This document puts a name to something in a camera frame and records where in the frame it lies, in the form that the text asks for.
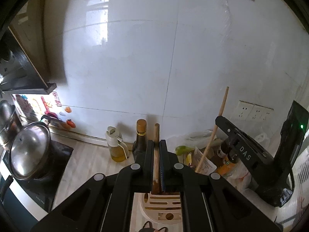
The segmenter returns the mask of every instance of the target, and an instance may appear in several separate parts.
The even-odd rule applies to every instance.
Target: white tile wall
[[[46,0],[44,34],[75,131],[118,125],[127,141],[138,118],[161,138],[212,128],[226,86],[224,115],[238,100],[272,107],[272,135],[309,67],[309,35],[282,0]]]

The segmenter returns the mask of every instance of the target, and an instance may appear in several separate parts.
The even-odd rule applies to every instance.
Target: electrical outlet
[[[236,108],[234,109],[234,112],[232,113],[231,119],[245,120],[253,107],[254,104],[239,101]]]
[[[270,119],[272,117],[273,113],[274,113],[274,109],[264,107],[262,115],[261,115],[261,120],[265,121],[265,120]]]
[[[249,113],[247,120],[256,121],[256,122],[262,122],[261,119],[262,113],[264,112],[265,107],[254,105],[251,112]]]

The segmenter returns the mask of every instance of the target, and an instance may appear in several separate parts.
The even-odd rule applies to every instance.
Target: food package
[[[193,156],[192,156],[192,167],[197,167],[197,164],[200,162],[200,159],[202,158],[202,152],[195,148]],[[212,163],[209,159],[205,158],[204,162],[202,163],[202,166],[200,168],[200,173],[209,175],[212,172],[214,172],[217,169],[216,165]]]
[[[227,177],[231,175],[231,172],[234,168],[237,167],[237,164],[234,164],[229,161],[228,157],[225,156],[223,159],[223,165],[219,167],[216,172],[221,176]]]

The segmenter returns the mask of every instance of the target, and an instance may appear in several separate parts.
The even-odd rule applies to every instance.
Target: bottle cap
[[[120,133],[117,128],[113,126],[107,127],[107,131],[105,133],[107,144],[109,144],[111,147],[118,147],[118,137],[120,136]]]
[[[146,128],[147,128],[147,122],[144,119],[139,119],[136,122],[136,130],[139,133],[144,133],[146,132]]]

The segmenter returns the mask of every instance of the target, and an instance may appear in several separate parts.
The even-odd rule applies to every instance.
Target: green vegetable
[[[194,151],[195,148],[190,148],[190,147],[186,147],[186,146],[178,146],[176,147],[175,149],[175,153],[180,156],[180,155],[183,155],[185,153],[189,153],[189,152],[192,152]]]

